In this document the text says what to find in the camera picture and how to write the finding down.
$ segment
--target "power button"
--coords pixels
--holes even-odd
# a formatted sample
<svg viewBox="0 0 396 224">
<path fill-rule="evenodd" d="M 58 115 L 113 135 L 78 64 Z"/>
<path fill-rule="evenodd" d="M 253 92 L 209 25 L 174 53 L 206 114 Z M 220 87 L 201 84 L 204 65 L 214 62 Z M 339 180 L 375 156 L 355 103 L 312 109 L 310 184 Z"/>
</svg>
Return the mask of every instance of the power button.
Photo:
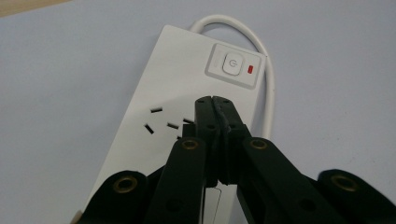
<svg viewBox="0 0 396 224">
<path fill-rule="evenodd" d="M 228 53 L 225 56 L 223 71 L 232 76 L 237 76 L 241 72 L 244 58 L 237 53 Z"/>
</svg>

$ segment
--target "white power cord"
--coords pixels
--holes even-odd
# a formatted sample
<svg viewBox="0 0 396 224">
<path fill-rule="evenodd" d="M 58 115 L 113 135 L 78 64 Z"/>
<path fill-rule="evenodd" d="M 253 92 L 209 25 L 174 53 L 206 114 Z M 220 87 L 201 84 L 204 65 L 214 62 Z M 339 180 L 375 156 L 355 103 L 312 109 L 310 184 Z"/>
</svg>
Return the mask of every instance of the white power cord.
<svg viewBox="0 0 396 224">
<path fill-rule="evenodd" d="M 265 48 L 264 44 L 260 41 L 260 39 L 256 36 L 256 34 L 250 30 L 244 23 L 241 21 L 234 19 L 229 16 L 224 15 L 212 15 L 204 17 L 198 21 L 195 21 L 191 28 L 191 32 L 195 32 L 200 34 L 204 27 L 208 24 L 212 23 L 223 23 L 227 24 L 234 29 L 241 32 L 245 35 L 250 42 L 254 45 L 259 53 L 264 54 L 267 57 L 267 63 L 265 65 L 265 75 L 266 75 L 266 92 L 265 92 L 265 108 L 264 108 L 264 118 L 262 124 L 262 137 L 266 139 L 270 139 L 271 131 L 274 121 L 274 104 L 275 104 L 275 75 L 274 75 L 274 68 L 272 66 L 271 58 L 268 54 L 267 49 Z"/>
</svg>

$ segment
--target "black plastic part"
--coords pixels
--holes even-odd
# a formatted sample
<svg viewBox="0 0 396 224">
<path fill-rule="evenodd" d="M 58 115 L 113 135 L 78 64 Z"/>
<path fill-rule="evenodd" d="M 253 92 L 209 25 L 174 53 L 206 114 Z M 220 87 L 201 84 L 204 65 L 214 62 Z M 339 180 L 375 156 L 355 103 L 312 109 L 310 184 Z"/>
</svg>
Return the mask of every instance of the black plastic part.
<svg viewBox="0 0 396 224">
<path fill-rule="evenodd" d="M 242 142 L 250 133 L 242 122 L 233 102 L 214 96 L 213 107 L 220 126 L 219 173 L 218 179 L 224 185 L 237 184 L 240 171 L 239 152 Z"/>
<path fill-rule="evenodd" d="M 210 96 L 195 101 L 195 136 L 206 142 L 206 187 L 214 188 L 219 176 L 220 126 Z"/>
<path fill-rule="evenodd" d="M 205 142 L 175 142 L 143 223 L 201 223 L 205 196 Z"/>
<path fill-rule="evenodd" d="M 195 125 L 194 124 L 183 124 L 183 137 L 194 137 L 195 136 Z"/>
<path fill-rule="evenodd" d="M 78 224 L 140 222 L 146 209 L 148 184 L 148 179 L 138 172 L 122 171 L 112 175 L 93 195 Z"/>
<path fill-rule="evenodd" d="M 396 223 L 396 207 L 359 177 L 341 170 L 320 173 L 321 193 L 350 223 Z"/>
<path fill-rule="evenodd" d="M 346 223 L 270 141 L 250 137 L 243 146 L 238 196 L 252 223 Z"/>
</svg>

